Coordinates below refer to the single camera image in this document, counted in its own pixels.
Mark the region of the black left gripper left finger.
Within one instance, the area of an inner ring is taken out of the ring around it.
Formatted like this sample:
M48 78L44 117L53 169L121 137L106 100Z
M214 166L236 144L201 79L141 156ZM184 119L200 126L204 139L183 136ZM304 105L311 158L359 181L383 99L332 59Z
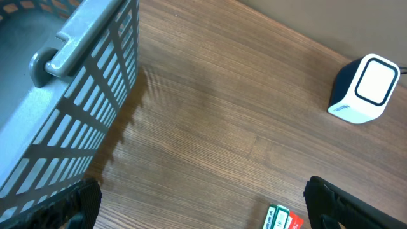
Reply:
M1 223L1 228L92 229L99 214L102 192L94 178L81 180L34 207Z

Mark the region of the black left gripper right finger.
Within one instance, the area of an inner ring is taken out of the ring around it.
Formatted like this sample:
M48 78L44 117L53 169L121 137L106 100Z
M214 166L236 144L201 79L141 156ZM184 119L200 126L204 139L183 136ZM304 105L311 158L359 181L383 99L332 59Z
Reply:
M312 229L406 229L406 223L318 176L307 181L303 196Z

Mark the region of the red stick packet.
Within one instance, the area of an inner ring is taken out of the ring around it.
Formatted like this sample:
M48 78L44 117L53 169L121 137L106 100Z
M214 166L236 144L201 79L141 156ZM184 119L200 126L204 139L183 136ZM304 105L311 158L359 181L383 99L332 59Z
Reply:
M290 212L284 229L300 229L303 225L304 220L296 215L294 212Z

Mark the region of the green white gum pack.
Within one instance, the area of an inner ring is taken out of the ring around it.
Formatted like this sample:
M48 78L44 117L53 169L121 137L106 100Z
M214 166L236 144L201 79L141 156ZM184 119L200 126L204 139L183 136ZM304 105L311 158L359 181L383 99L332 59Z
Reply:
M262 229L284 229L289 217L289 209L282 205L270 204Z

